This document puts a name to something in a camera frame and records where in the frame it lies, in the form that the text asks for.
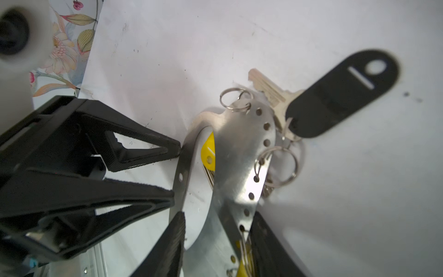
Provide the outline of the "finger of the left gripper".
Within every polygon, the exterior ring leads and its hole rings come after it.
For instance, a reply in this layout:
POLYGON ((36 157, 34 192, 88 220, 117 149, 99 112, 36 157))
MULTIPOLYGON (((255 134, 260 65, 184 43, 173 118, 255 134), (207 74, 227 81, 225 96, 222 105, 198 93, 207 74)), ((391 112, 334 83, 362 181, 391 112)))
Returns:
POLYGON ((111 172, 173 159, 181 143, 148 129, 97 100, 86 100, 77 110, 93 151, 111 172))
POLYGON ((1 240, 38 260, 68 260, 174 205, 153 185, 25 170, 1 187, 1 240))

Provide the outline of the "steel key holder plate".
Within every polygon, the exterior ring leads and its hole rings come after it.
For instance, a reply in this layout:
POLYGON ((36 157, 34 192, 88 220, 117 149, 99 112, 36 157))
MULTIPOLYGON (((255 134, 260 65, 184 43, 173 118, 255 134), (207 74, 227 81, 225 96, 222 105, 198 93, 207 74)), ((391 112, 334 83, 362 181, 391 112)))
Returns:
POLYGON ((223 113, 205 111, 193 121, 178 159, 170 216, 184 207, 198 136, 207 127, 215 140, 213 193, 203 228, 183 254, 183 272, 187 277, 233 277, 244 268, 249 277, 277 276, 254 215, 272 154, 289 148, 276 144, 273 110, 250 91, 241 88, 223 113))

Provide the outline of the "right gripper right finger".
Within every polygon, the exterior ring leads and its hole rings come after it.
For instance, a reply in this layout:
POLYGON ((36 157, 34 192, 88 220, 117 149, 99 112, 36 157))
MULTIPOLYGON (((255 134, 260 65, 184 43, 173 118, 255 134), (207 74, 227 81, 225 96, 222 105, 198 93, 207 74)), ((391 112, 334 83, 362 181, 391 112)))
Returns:
POLYGON ((256 212, 253 217, 250 239, 255 276, 306 277, 259 212, 256 212))

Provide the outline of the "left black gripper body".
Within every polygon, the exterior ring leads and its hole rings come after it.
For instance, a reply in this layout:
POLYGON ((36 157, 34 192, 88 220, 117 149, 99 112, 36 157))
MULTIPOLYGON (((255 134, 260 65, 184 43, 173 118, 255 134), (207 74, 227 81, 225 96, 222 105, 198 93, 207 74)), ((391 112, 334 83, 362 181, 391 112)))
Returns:
POLYGON ((58 96, 1 133, 1 245, 66 260, 107 238, 106 164, 92 134, 107 106, 58 96))

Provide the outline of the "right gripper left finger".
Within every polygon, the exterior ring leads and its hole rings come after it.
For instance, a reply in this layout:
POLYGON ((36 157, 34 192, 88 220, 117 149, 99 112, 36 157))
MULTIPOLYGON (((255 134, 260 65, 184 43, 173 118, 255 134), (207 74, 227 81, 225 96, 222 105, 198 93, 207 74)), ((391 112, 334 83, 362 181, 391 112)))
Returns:
POLYGON ((185 213, 178 212, 131 277, 179 277, 185 251, 185 213))

